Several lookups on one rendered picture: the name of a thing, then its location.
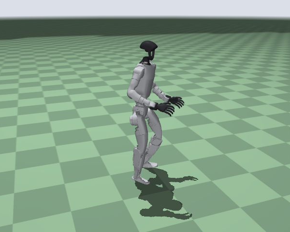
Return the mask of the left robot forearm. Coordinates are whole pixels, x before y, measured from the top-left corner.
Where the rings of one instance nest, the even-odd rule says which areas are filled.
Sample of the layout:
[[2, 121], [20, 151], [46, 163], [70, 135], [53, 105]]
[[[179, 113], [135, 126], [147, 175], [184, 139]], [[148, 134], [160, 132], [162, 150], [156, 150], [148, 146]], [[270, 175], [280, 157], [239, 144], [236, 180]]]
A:
[[162, 92], [157, 85], [155, 85], [152, 92], [155, 93], [160, 99], [164, 100], [165, 102], [169, 100], [169, 98], [165, 96], [166, 94]]

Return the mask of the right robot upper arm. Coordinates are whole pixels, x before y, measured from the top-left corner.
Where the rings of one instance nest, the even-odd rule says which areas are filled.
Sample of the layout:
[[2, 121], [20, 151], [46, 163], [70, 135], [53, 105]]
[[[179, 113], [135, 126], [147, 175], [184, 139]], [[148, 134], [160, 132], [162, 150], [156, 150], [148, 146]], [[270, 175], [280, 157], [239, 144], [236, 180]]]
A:
[[130, 99], [132, 98], [129, 96], [129, 91], [134, 90], [138, 86], [140, 79], [144, 76], [144, 73], [145, 73], [144, 70], [145, 68], [141, 66], [138, 66], [133, 70], [132, 80], [130, 82], [130, 85], [127, 91], [127, 96]]

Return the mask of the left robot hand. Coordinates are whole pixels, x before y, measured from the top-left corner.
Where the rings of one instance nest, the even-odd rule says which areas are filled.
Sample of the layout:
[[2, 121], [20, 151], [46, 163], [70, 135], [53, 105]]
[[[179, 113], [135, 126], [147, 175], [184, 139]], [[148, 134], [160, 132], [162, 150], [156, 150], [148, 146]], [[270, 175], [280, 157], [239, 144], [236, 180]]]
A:
[[[184, 101], [182, 101], [181, 99], [181, 97], [172, 97], [171, 98], [171, 96], [168, 96], [168, 95], [165, 95], [167, 98], [169, 98], [169, 100], [167, 101], [167, 102], [170, 102], [170, 103], [172, 103], [172, 104], [174, 104], [174, 105], [176, 105], [177, 107], [179, 107], [179, 105], [182, 107], [182, 105], [183, 105], [183, 103], [184, 103]], [[182, 103], [183, 102], [183, 103]], [[181, 105], [182, 104], [182, 105]], [[183, 105], [184, 106], [184, 105]], [[179, 109], [180, 109], [180, 107], [179, 107]]]

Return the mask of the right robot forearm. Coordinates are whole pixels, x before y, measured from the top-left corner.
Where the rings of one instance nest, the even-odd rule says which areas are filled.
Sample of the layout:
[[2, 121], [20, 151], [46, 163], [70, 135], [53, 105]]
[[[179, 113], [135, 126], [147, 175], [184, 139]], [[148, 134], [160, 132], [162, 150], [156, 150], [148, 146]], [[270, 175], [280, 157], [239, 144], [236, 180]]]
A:
[[129, 96], [136, 102], [139, 103], [141, 105], [143, 105], [145, 108], [149, 108], [149, 107], [155, 107], [154, 102], [151, 102], [150, 100], [147, 100], [146, 98], [142, 97], [141, 95], [139, 95], [135, 90], [130, 90], [129, 91]]

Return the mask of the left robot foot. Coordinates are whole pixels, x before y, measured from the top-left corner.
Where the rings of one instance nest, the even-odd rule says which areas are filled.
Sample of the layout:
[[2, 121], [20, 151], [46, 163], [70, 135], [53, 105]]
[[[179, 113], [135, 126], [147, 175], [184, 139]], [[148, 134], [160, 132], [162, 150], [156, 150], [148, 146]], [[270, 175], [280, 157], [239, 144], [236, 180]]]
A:
[[148, 161], [146, 164], [143, 165], [143, 168], [154, 168], [154, 167], [157, 167], [157, 166], [158, 166], [157, 163]]

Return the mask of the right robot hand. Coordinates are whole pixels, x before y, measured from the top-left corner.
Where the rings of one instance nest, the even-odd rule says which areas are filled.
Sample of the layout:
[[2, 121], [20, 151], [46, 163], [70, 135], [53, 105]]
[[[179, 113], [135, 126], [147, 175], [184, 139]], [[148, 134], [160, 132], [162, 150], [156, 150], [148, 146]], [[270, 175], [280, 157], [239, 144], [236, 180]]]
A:
[[[167, 113], [167, 114], [169, 114], [170, 116], [171, 116], [171, 114], [170, 113], [172, 113], [173, 114], [173, 112], [174, 112], [174, 107], [173, 106], [171, 106], [171, 103], [169, 103], [169, 102], [164, 102], [164, 103], [160, 103], [160, 104], [158, 104], [157, 102], [155, 102], [156, 104], [155, 104], [155, 107], [149, 107], [151, 110], [159, 110], [159, 111], [161, 111], [161, 112], [165, 112], [165, 113]], [[172, 109], [173, 108], [173, 109]], [[172, 111], [173, 112], [172, 112]], [[169, 113], [170, 112], [170, 113]]]

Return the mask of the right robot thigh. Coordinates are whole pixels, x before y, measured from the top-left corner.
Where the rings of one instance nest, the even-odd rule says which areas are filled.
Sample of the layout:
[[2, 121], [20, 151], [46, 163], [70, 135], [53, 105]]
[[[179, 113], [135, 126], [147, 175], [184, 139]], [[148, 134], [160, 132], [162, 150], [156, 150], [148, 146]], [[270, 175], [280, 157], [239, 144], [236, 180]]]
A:
[[148, 143], [148, 131], [145, 118], [140, 114], [140, 111], [136, 111], [133, 115], [130, 116], [130, 123], [131, 125], [137, 126], [135, 128], [135, 136], [138, 145], [135, 148], [138, 148], [143, 155]]

